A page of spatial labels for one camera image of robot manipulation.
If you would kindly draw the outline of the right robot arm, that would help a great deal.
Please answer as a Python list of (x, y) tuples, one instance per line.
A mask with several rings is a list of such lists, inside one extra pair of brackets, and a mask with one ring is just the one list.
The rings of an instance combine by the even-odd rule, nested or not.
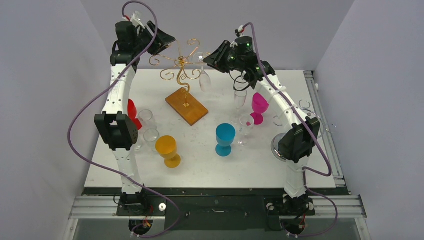
[(316, 145), (320, 121), (296, 105), (267, 61), (258, 60), (252, 37), (238, 37), (233, 43), (225, 40), (203, 62), (221, 73), (240, 72), (282, 122), (284, 136), (278, 142), (277, 152), (287, 165), (284, 190), (288, 195), (282, 199), (282, 207), (289, 214), (296, 213), (302, 207), (300, 197), (307, 192), (304, 167)]

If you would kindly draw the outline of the blue plastic wine glass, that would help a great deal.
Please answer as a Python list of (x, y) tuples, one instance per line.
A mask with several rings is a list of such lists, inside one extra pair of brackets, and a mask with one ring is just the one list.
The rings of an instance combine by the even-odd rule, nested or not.
[(220, 157), (227, 157), (232, 151), (232, 143), (236, 136), (236, 129), (229, 123), (222, 123), (215, 130), (217, 145), (215, 152)]

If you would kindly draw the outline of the pink plastic wine glass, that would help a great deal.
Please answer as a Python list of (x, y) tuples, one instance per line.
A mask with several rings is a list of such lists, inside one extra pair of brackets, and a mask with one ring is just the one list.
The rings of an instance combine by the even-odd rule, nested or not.
[(263, 113), (268, 110), (269, 106), (267, 100), (260, 93), (255, 93), (253, 95), (251, 102), (253, 112), (250, 116), (253, 118), (253, 123), (255, 125), (261, 125), (263, 123)]

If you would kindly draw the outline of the yellow plastic wine glass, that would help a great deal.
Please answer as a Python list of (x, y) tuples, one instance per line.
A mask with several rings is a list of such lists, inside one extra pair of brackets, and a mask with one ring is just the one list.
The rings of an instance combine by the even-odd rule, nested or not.
[(181, 157), (177, 153), (177, 142), (170, 135), (160, 137), (155, 143), (157, 153), (164, 159), (168, 168), (176, 168), (181, 163)]

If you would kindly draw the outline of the gold wire glass rack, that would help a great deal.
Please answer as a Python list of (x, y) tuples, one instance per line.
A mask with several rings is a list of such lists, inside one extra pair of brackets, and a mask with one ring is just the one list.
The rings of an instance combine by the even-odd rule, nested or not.
[(163, 54), (157, 54), (149, 58), (149, 64), (153, 67), (159, 66), (161, 63), (160, 58), (173, 63), (173, 66), (163, 69), (159, 73), (162, 80), (167, 82), (175, 80), (179, 85), (179, 89), (166, 97), (165, 101), (189, 126), (193, 126), (205, 117), (209, 110), (191, 94), (191, 85), (188, 83), (188, 80), (199, 81), (201, 75), (200, 68), (192, 62), (193, 55), (200, 52), (201, 42), (196, 38), (191, 38), (186, 43), (189, 46), (194, 46), (189, 55), (183, 55), (181, 45), (176, 41), (177, 57), (171, 58)]

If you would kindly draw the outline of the red plastic wine glass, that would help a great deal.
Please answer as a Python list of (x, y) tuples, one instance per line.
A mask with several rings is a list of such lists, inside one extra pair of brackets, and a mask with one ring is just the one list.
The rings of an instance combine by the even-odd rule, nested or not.
[(137, 130), (141, 130), (143, 126), (140, 120), (137, 118), (137, 108), (131, 99), (128, 100), (127, 113), (131, 121), (135, 124)]

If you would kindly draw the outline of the clear glass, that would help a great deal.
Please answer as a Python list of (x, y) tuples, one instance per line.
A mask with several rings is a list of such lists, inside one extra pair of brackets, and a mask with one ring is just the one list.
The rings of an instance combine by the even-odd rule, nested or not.
[(143, 139), (144, 139), (146, 145), (155, 153), (157, 152), (156, 143), (157, 143), (157, 140), (159, 138), (160, 138), (160, 133), (155, 128), (147, 129), (143, 133)]
[(192, 56), (192, 62), (200, 68), (199, 86), (202, 92), (209, 92), (212, 89), (212, 82), (210, 76), (205, 71), (204, 59), (208, 56), (208, 53), (197, 52)]
[(247, 90), (238, 90), (234, 92), (234, 110), (230, 116), (230, 121), (237, 124), (240, 117), (240, 110), (245, 105), (248, 92)]
[(237, 144), (245, 146), (247, 144), (248, 136), (254, 126), (254, 119), (251, 115), (242, 115), (239, 118), (237, 130)]
[(141, 110), (138, 113), (137, 117), (142, 125), (143, 130), (157, 129), (157, 123), (153, 115), (153, 112), (151, 110), (149, 109)]

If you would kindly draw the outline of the aluminium rail right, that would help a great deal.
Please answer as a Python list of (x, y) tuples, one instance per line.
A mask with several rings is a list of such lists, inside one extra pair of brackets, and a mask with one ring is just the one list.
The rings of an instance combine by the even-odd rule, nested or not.
[(332, 174), (336, 184), (335, 188), (316, 188), (314, 191), (329, 197), (335, 202), (338, 209), (338, 217), (340, 219), (366, 219), (367, 214), (361, 196), (353, 195), (347, 187), (342, 170), (342, 164), (333, 138), (333, 135), (336, 133), (336, 126), (327, 121), (327, 117), (325, 116), (324, 109), (319, 98), (319, 91), (314, 79), (314, 72), (305, 70), (303, 74), (311, 98), (311, 107), (309, 109), (314, 110), (314, 112), (317, 113), (323, 121), (323, 135), (321, 140), (323, 141), (326, 154), (331, 163)]

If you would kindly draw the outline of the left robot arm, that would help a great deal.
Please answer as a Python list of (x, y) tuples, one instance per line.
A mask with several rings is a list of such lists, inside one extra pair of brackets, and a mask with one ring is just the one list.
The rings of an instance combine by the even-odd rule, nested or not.
[(138, 129), (129, 116), (128, 103), (132, 81), (136, 75), (142, 52), (155, 56), (176, 39), (148, 21), (146, 26), (130, 21), (115, 25), (117, 41), (110, 56), (111, 89), (105, 106), (94, 116), (94, 123), (106, 145), (112, 151), (121, 176), (122, 193), (119, 198), (119, 216), (142, 216), (152, 212), (152, 205), (142, 189), (135, 157)]

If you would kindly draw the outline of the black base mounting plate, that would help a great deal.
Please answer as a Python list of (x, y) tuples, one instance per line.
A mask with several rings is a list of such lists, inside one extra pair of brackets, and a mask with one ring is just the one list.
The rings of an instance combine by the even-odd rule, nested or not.
[(303, 230), (305, 217), (316, 213), (308, 193), (290, 198), (282, 188), (153, 188), (115, 194), (113, 202), (140, 235), (156, 226), (155, 217), (172, 231), (279, 231)]

